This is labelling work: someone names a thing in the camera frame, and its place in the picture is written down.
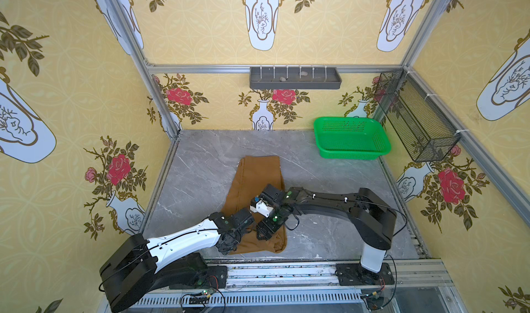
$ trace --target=green plastic basket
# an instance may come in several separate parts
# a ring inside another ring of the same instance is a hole
[[[373,160],[392,149],[381,124],[371,118],[325,116],[315,120],[314,128],[323,158]]]

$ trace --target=black cable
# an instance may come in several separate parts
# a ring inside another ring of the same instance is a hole
[[[295,219],[298,220],[298,223],[296,224],[296,226],[295,226],[293,229],[289,228],[285,222],[283,223],[283,225],[285,226],[285,228],[287,228],[288,230],[291,230],[291,231],[293,231],[293,230],[295,230],[296,228],[298,228],[298,225],[300,224],[300,219],[299,219],[297,216],[295,216],[294,214],[293,214],[293,217],[295,217]]]
[[[224,306],[222,308],[222,312],[221,313],[225,313],[225,309],[226,309],[226,298],[225,298],[225,295],[221,292],[221,290],[219,290],[219,280],[213,275],[208,276],[208,282],[210,283],[210,287],[211,287],[211,281],[210,281],[211,277],[215,278],[215,282],[217,284],[217,286],[215,287],[215,290],[217,290],[217,292],[219,292],[219,294],[221,294],[222,302],[224,303]]]
[[[366,302],[366,300],[364,300],[364,297],[361,297],[361,299],[362,299],[362,302],[365,304],[366,309],[367,309],[368,311],[371,311],[371,309],[368,307],[368,303]]]
[[[313,193],[309,192],[308,190],[306,190],[305,188],[302,188],[302,190],[305,191],[305,193],[307,193],[308,195],[312,196]],[[401,227],[400,230],[397,230],[394,235],[392,235],[392,237],[396,236],[397,234],[399,234],[401,232],[401,230],[405,229],[405,227],[407,226],[407,224],[409,223],[409,220],[407,219],[407,216],[405,214],[403,214],[400,210],[398,209],[395,209],[394,207],[390,207],[390,206],[385,206],[385,205],[381,205],[381,204],[376,204],[376,203],[373,203],[371,201],[367,202],[367,201],[361,201],[361,200],[355,200],[356,202],[358,203],[367,203],[367,204],[372,204],[372,205],[376,205],[376,206],[379,206],[379,207],[385,207],[385,208],[388,208],[390,210],[393,210],[393,211],[396,211],[397,213],[400,213],[401,216],[403,216],[403,218],[405,219],[405,225]]]
[[[169,243],[171,242],[172,240],[175,240],[177,239],[178,237],[182,237],[184,235],[189,235],[189,234],[193,234],[194,232],[200,232],[200,231],[208,231],[208,230],[219,230],[219,229],[200,229],[200,230],[194,230],[194,231],[189,231],[189,232],[185,232],[183,234],[180,234],[174,238],[171,238],[171,239],[168,239],[167,241],[161,243],[161,244],[158,244],[157,246],[153,246],[152,248],[146,250],[145,252],[143,252],[142,254],[140,254],[139,256],[137,256],[133,261],[131,261],[130,263],[128,263],[127,265],[123,266],[122,268],[116,270],[114,273],[112,273],[109,277],[105,278],[105,280],[103,280],[103,282],[100,283],[99,287],[97,287],[99,289],[99,291],[101,292],[105,292],[105,290],[101,290],[101,286],[103,285],[103,283],[107,282],[111,277],[113,277],[114,275],[116,275],[118,272],[121,272],[122,270],[124,270],[125,268],[129,267],[132,263],[134,263],[136,260],[140,259],[143,255],[145,255],[147,252],[151,251],[152,249],[154,248],[157,248],[157,247],[160,247],[166,243]],[[132,248],[133,250],[138,247],[138,246],[141,246],[141,245],[145,245],[144,243],[143,244],[139,244],[139,245],[136,245],[134,248]]]
[[[398,269],[396,268],[396,263],[394,261],[394,258],[392,258],[392,256],[390,254],[388,256],[390,257],[390,259],[392,259],[392,263],[394,264],[394,270],[395,270],[394,292],[392,292],[392,297],[390,297],[389,301],[386,302],[386,304],[384,304],[383,306],[381,306],[381,309],[384,308],[385,306],[387,306],[392,301],[392,299],[394,299],[394,295],[396,294],[396,288],[398,287]]]
[[[372,311],[377,311],[377,310],[380,310],[380,309],[383,309],[385,306],[387,306],[388,304],[390,304],[390,302],[392,301],[392,299],[394,299],[394,295],[396,294],[396,288],[398,287],[398,270],[396,268],[396,263],[394,261],[394,258],[389,254],[388,255],[390,257],[390,259],[392,259],[392,263],[394,264],[394,270],[395,270],[395,277],[394,277],[394,292],[392,292],[392,296],[390,297],[390,299],[386,302],[386,304],[384,305],[381,305],[381,307],[378,307],[376,309],[373,309]]]
[[[385,206],[385,205],[381,205],[381,204],[376,204],[376,203],[373,203],[373,202],[365,202],[365,201],[358,201],[358,200],[355,200],[356,202],[359,202],[359,203],[367,203],[367,204],[372,204],[372,205],[376,205],[376,206],[379,206],[379,207],[386,207],[390,210],[393,210],[393,211],[396,211],[397,213],[400,213],[401,216],[405,219],[405,225],[401,227],[400,230],[397,230],[394,235],[392,235],[392,237],[396,236],[397,234],[400,233],[401,230],[405,229],[405,227],[407,226],[407,224],[409,223],[409,220],[407,219],[407,216],[405,214],[403,214],[400,210],[398,209],[395,209],[394,207],[390,207],[390,206]]]

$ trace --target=red rose print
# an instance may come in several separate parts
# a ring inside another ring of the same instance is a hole
[[[438,174],[438,178],[440,179],[441,193],[446,202],[457,205],[460,200],[464,199],[464,181],[457,173],[447,168]]]
[[[377,91],[375,91],[375,96],[374,96],[374,99],[375,101],[377,101],[378,103],[381,102],[383,96],[385,95],[385,89],[379,89]]]
[[[109,165],[109,173],[107,179],[113,184],[117,185],[122,179],[126,178],[131,171],[129,165],[129,159],[124,155],[119,155],[112,158],[112,162]]]
[[[181,88],[171,89],[166,91],[168,99],[182,105],[190,105],[193,99],[190,96],[190,93]]]
[[[97,174],[97,171],[94,168],[90,167],[89,170],[86,171],[85,179],[89,181],[90,183],[92,183],[96,180],[96,174]]]
[[[272,99],[290,105],[296,100],[295,90],[274,90]]]
[[[462,152],[462,149],[459,148],[458,145],[453,146],[453,148],[451,149],[451,155],[452,155],[453,157],[458,156],[458,155],[460,154],[460,152]]]

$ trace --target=gray marble floor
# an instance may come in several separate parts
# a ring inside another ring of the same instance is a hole
[[[302,186],[329,193],[356,192],[367,187],[390,206],[397,207],[376,160],[335,160],[320,157],[313,131],[202,131],[186,130],[169,170],[144,237],[171,234],[197,224],[221,210],[236,167],[244,156],[278,155],[285,187]],[[296,221],[287,221],[291,227]],[[398,217],[396,229],[404,221]],[[307,215],[287,231],[287,248],[222,256],[215,247],[202,250],[205,258],[229,259],[358,259],[362,240],[355,226],[334,217]],[[392,242],[395,259],[418,258],[405,229]]]

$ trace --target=metal grate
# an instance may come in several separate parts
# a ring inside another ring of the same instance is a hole
[[[329,290],[279,290],[279,291],[241,291],[222,293],[227,306],[322,304],[322,303],[361,303],[359,289]],[[148,293],[131,308],[169,308],[180,307],[180,299],[185,293]],[[190,296],[182,300],[183,307],[202,307],[201,304],[189,304]],[[214,294],[205,302],[206,306],[223,305],[222,296]]]
[[[375,99],[416,163],[441,161],[460,134],[404,70],[380,75]]]

